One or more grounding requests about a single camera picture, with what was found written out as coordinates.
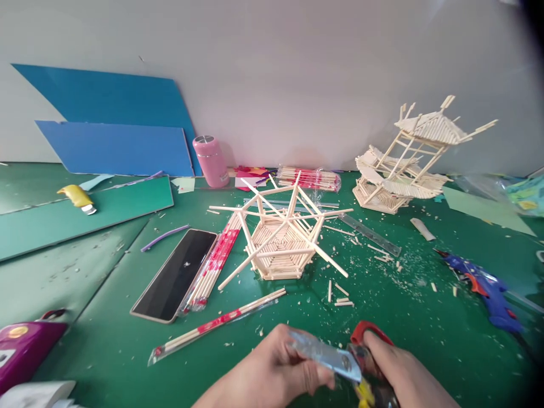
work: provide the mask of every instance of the hand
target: hand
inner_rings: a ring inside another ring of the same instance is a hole
[[[402,408],[459,408],[412,353],[390,346],[370,330],[365,331],[363,343],[395,390]]]
[[[334,389],[334,373],[299,355],[290,346],[290,330],[287,325],[276,326],[193,408],[283,408],[301,394],[313,395],[320,385]]]

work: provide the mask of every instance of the blue cardboard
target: blue cardboard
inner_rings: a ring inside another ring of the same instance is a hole
[[[193,177],[183,129],[36,121],[70,173]]]
[[[68,122],[183,128],[194,173],[202,176],[193,124],[172,79],[12,65]]]

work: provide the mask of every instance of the yellow handle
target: yellow handle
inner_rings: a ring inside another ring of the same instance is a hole
[[[81,208],[86,205],[91,205],[93,202],[87,193],[78,185],[70,184],[57,191],[57,194],[66,194],[66,196],[74,203],[74,206]]]

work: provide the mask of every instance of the yellow utility knife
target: yellow utility knife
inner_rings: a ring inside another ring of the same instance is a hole
[[[81,210],[91,215],[96,212],[96,208],[93,207],[93,202],[87,195],[87,193],[78,185],[70,184],[57,191],[57,194],[65,194],[74,204],[75,207],[81,208]]]

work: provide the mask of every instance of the pink water bottle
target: pink water bottle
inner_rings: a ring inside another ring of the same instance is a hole
[[[193,147],[208,185],[212,188],[226,186],[228,171],[219,142],[213,136],[197,136]]]

